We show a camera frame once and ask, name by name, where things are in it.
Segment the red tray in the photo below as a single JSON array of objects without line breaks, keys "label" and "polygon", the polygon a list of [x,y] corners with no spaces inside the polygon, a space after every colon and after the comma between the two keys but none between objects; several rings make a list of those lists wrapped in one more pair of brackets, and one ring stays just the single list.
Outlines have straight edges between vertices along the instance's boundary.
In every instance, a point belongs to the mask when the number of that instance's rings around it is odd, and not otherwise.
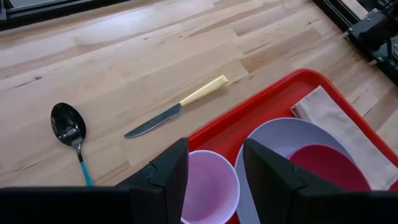
[{"label": "red tray", "polygon": [[[189,136],[190,151],[197,149],[215,151],[234,165],[243,141],[256,127],[271,119],[293,117],[290,108],[318,86],[326,90],[370,141],[398,167],[398,156],[343,95],[321,73],[309,69],[294,71],[195,131]],[[398,190],[398,181],[390,190]],[[239,223],[236,213],[228,223]]]}]

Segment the napkin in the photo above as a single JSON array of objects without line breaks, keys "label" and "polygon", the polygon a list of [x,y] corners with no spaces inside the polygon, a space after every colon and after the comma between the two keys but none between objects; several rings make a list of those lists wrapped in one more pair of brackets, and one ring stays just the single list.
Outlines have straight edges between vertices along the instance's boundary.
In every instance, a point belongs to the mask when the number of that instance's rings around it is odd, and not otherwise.
[{"label": "napkin", "polygon": [[398,179],[398,168],[377,149],[321,86],[290,110],[297,118],[323,128],[340,142],[373,190],[388,190]]}]

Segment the wooden table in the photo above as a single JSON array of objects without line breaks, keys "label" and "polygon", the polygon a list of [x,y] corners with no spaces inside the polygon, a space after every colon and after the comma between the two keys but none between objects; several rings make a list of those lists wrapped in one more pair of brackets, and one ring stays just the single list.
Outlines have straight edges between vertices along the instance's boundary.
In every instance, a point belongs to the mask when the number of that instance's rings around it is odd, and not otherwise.
[{"label": "wooden table", "polygon": [[[297,68],[322,72],[390,147],[398,90],[311,1],[135,1],[0,34],[0,186],[84,185],[50,112],[73,105],[88,128],[97,185],[135,173],[178,138]],[[225,74],[223,90],[139,138],[123,135]]]}]

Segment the butter knife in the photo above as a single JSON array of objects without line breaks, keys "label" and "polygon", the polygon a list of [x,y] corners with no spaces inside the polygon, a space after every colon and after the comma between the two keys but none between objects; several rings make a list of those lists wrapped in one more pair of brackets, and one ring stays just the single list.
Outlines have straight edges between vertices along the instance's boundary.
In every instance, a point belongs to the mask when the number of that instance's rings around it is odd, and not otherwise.
[{"label": "butter knife", "polygon": [[145,122],[144,124],[134,128],[132,131],[128,132],[127,134],[124,135],[126,139],[130,138],[135,138],[137,136],[140,136],[141,134],[144,134],[151,129],[154,129],[156,126],[164,123],[165,121],[173,118],[175,115],[177,115],[179,112],[181,112],[181,109],[184,106],[187,106],[188,104],[199,100],[200,98],[218,90],[222,86],[225,85],[225,83],[228,82],[228,79],[225,77],[225,75],[222,75],[215,80],[209,82],[207,85],[203,86],[196,92],[192,93],[185,99],[183,99],[181,102],[177,103],[170,109],[164,111],[163,113],[157,115],[156,117],[150,119],[149,121]]}]

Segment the spoon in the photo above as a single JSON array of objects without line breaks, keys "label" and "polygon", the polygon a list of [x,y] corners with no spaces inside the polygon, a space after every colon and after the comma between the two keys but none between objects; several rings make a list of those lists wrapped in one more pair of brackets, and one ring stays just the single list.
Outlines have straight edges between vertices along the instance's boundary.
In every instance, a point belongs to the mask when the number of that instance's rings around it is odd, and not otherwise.
[{"label": "spoon", "polygon": [[75,148],[87,186],[94,186],[81,156],[81,143],[86,137],[86,124],[83,118],[72,106],[59,103],[52,108],[51,126],[59,141]]}]

